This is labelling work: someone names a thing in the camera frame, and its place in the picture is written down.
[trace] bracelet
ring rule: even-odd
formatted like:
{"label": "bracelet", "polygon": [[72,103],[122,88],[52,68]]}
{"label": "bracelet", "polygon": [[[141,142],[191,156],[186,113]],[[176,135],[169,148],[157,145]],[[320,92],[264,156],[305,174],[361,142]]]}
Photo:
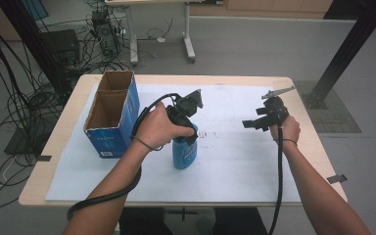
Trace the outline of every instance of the bracelet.
{"label": "bracelet", "polygon": [[164,147],[164,146],[161,146],[161,147],[158,148],[158,149],[154,149],[154,148],[152,148],[151,146],[149,146],[147,143],[145,143],[145,142],[143,142],[141,139],[139,139],[137,136],[130,135],[130,138],[139,141],[141,144],[145,145],[146,148],[148,148],[150,151],[159,151],[159,150],[161,150],[161,149]]}
{"label": "bracelet", "polygon": [[291,141],[293,143],[295,143],[296,146],[298,146],[298,143],[295,141],[295,140],[291,140],[291,139],[283,139],[283,141]]}

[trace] person's right arm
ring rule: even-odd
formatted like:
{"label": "person's right arm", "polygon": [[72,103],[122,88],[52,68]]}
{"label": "person's right arm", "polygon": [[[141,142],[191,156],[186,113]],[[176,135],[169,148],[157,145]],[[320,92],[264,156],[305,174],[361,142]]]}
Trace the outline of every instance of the person's right arm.
{"label": "person's right arm", "polygon": [[[277,139],[277,126],[270,127]],[[299,123],[288,117],[283,123],[284,139],[298,142]],[[317,234],[370,234],[360,217],[307,161],[292,141],[283,141],[283,152],[301,196],[307,217]]]}

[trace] hand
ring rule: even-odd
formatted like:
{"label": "hand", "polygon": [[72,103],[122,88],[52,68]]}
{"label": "hand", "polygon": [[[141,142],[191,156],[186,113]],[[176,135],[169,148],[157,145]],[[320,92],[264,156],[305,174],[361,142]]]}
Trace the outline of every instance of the hand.
{"label": "hand", "polygon": [[[290,139],[298,143],[299,133],[301,129],[299,128],[299,123],[295,120],[294,117],[288,116],[282,123],[283,125],[283,139]],[[270,132],[273,139],[277,140],[277,125],[270,126]]]}
{"label": "hand", "polygon": [[164,103],[159,102],[155,109],[146,115],[136,136],[150,147],[157,149],[175,137],[193,134],[194,129],[170,122]]}

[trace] open box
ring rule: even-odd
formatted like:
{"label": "open box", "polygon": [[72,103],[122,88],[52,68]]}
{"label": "open box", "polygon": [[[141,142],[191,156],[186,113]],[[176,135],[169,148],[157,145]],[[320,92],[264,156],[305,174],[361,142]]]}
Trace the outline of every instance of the open box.
{"label": "open box", "polygon": [[103,74],[84,124],[101,158],[120,158],[127,150],[139,105],[133,71]]}

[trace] black pole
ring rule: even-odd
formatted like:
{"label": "black pole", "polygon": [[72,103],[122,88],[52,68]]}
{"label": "black pole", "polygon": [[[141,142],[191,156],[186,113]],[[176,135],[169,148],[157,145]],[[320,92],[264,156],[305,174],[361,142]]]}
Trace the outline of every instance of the black pole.
{"label": "black pole", "polygon": [[310,94],[304,95],[310,109],[325,109],[324,100],[359,49],[376,28],[376,0],[370,1]]}
{"label": "black pole", "polygon": [[58,94],[60,101],[65,104],[69,99],[72,88],[67,82],[67,77],[63,69],[57,64],[45,45],[39,28],[24,6],[23,1],[0,0],[0,8],[47,76],[55,92]]}

